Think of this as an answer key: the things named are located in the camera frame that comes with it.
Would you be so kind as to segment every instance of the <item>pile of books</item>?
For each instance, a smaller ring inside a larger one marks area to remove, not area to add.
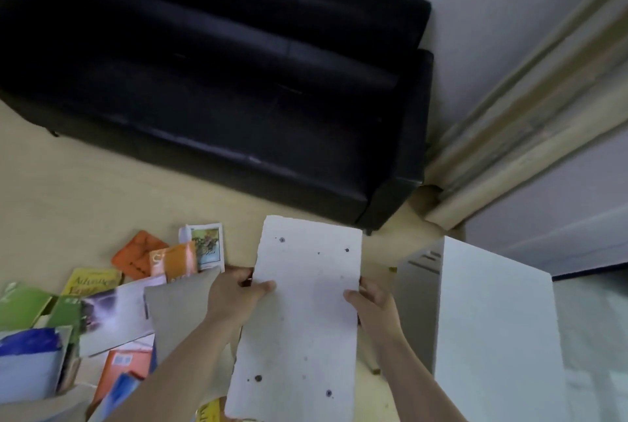
[[[175,246],[140,231],[113,268],[77,268],[59,295],[10,283],[0,296],[0,413],[104,420],[202,321],[224,262],[221,224],[186,225]],[[227,347],[198,420],[217,420],[233,363]]]

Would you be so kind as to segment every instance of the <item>orange book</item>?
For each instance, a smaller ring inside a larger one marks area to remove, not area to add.
[[[181,243],[168,249],[155,250],[150,253],[150,260],[151,276],[166,274],[168,283],[198,271],[194,242]]]
[[[150,351],[128,351],[120,349],[112,349],[107,356],[107,362],[100,375],[98,387],[94,394],[94,402],[92,406],[96,406],[100,401],[109,394],[114,382],[123,372],[131,372],[138,378],[146,378],[151,366]]]
[[[150,252],[167,248],[166,242],[162,242],[145,230],[140,230],[129,243],[114,255],[111,264],[125,275],[139,280],[151,275]]]

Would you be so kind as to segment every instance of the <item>green book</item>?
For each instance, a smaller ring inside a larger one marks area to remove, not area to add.
[[[50,312],[46,327],[71,326],[70,344],[74,344],[78,342],[80,336],[80,315],[80,298],[76,296],[59,296]]]
[[[0,297],[0,331],[32,328],[53,295],[22,283],[9,283]]]

